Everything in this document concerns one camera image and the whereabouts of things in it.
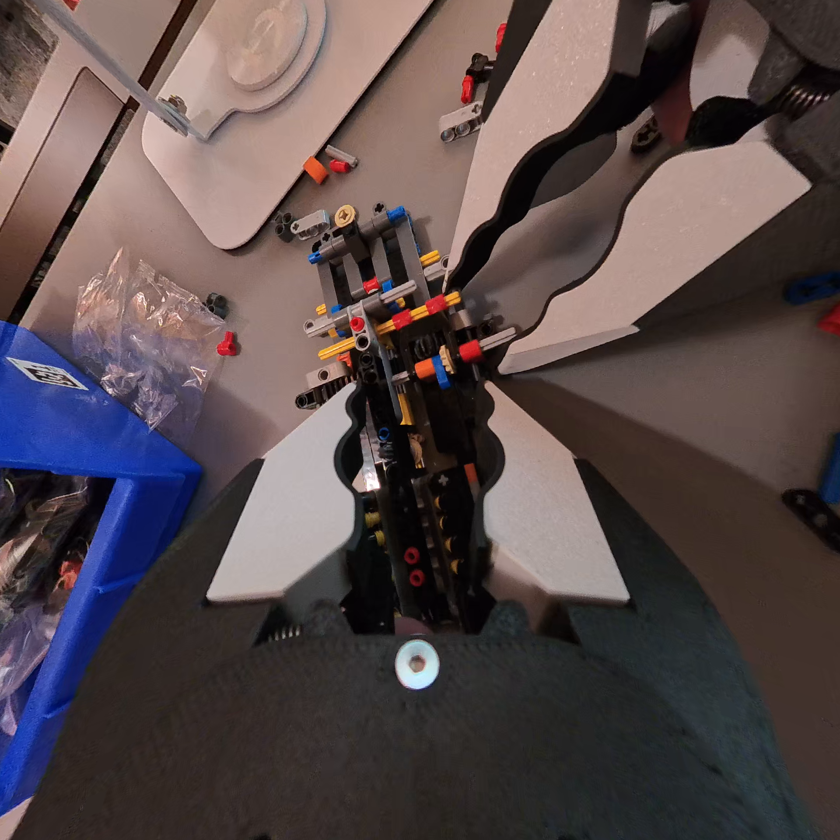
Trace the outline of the white stand base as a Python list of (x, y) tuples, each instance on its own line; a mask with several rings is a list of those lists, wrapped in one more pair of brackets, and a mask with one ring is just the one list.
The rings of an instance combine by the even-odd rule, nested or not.
[(295, 57), (257, 91), (238, 86), (228, 58), (260, 2), (215, 2), (160, 89), (184, 101), (197, 136), (145, 118), (148, 160), (206, 239), (250, 240), (379, 75), (428, 1), (303, 2), (308, 22)]

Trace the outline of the light grey lego beam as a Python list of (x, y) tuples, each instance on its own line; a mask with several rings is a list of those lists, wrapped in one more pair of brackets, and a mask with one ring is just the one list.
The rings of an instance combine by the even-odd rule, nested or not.
[(483, 123), (482, 101), (477, 101), (438, 120), (438, 134), (444, 143), (450, 143), (478, 131)]

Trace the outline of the multicoloured lego chassis assembly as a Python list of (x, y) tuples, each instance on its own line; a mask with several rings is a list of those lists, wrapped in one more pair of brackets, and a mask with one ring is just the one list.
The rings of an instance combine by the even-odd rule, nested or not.
[(319, 409), (348, 384), (365, 398), (353, 481), (363, 531), (341, 607), (362, 634), (392, 632), (399, 617), (475, 634), (495, 603), (480, 502), (503, 465), (486, 385), (515, 331), (475, 321), (459, 291), (444, 289), (448, 258), (421, 254), (403, 206), (375, 204), (345, 228), (333, 217), (315, 213), (292, 230), (311, 240), (323, 297), (305, 333), (331, 340), (296, 406)]

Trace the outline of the blue lego pin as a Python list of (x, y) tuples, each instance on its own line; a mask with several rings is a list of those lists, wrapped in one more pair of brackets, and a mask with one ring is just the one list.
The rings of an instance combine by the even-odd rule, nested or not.
[(828, 449), (817, 492), (828, 506), (839, 504), (839, 433), (833, 436)]

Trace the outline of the black and red lego connector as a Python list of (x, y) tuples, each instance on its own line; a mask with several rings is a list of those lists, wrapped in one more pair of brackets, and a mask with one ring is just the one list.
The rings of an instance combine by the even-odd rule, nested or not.
[(462, 104), (468, 105), (474, 101), (478, 85), (489, 80), (495, 63), (495, 60), (489, 58), (486, 54), (473, 54), (461, 82), (460, 100)]

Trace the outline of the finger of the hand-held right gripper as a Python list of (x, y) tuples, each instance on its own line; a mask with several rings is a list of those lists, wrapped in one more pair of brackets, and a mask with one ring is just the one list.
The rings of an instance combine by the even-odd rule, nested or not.
[(806, 194), (812, 183), (768, 141), (668, 158), (629, 198), (593, 272), (564, 288), (511, 343), (501, 375), (620, 340), (637, 322)]
[(687, 2), (514, 2), (482, 108), (445, 291), (462, 291), (570, 152), (647, 110), (692, 58)]

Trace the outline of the blue plastic storage bin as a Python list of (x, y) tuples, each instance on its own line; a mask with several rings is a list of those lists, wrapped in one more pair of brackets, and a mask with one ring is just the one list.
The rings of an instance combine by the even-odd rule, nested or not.
[(114, 480), (17, 731), (2, 737), (7, 812), (34, 795), (86, 666), (176, 535), (202, 469), (32, 332), (2, 322), (1, 336), (2, 467)]

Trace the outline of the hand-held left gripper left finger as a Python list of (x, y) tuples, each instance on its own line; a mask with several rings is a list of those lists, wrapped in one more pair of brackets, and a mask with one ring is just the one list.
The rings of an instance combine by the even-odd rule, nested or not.
[(348, 384), (263, 458), (206, 592), (213, 604), (309, 608), (351, 592), (348, 553), (363, 531), (364, 392)]

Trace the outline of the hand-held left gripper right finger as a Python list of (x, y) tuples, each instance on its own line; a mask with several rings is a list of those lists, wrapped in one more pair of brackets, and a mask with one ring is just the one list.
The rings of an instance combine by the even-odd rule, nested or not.
[(573, 454), (498, 386), (486, 392), (503, 454), (482, 502), (487, 591), (519, 603), (534, 631), (562, 606), (626, 606), (631, 596)]

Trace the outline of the blue lego beam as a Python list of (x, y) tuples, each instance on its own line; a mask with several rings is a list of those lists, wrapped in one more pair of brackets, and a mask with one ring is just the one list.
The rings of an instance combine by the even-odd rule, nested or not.
[(783, 300), (792, 306), (832, 298), (839, 294), (839, 271), (794, 279), (783, 288)]

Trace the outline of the clear plastic bag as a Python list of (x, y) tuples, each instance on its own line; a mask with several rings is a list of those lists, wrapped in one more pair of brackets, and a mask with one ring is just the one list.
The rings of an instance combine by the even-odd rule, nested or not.
[(78, 290), (74, 359), (100, 387), (184, 448), (221, 356), (226, 320), (144, 260), (120, 248)]

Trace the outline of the black lego beam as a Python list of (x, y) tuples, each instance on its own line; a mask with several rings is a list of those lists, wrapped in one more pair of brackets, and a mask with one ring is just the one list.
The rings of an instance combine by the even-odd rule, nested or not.
[(828, 549), (839, 554), (839, 517), (815, 491), (788, 489), (781, 500)]

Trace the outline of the person's right hand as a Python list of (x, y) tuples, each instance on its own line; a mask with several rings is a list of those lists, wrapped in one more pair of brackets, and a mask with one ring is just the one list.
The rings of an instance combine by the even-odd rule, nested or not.
[(660, 133), (672, 148), (685, 141), (693, 113), (690, 73), (697, 38), (704, 24), (708, 6), (709, 1), (688, 2), (677, 15), (677, 23), (671, 25), (667, 34), (668, 47), (681, 50), (679, 70), (650, 108)]

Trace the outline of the bagged lego parts pile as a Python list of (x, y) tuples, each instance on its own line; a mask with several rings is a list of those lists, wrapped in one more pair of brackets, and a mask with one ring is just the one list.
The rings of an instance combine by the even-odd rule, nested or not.
[(114, 480), (1, 470), (1, 733), (15, 735)]

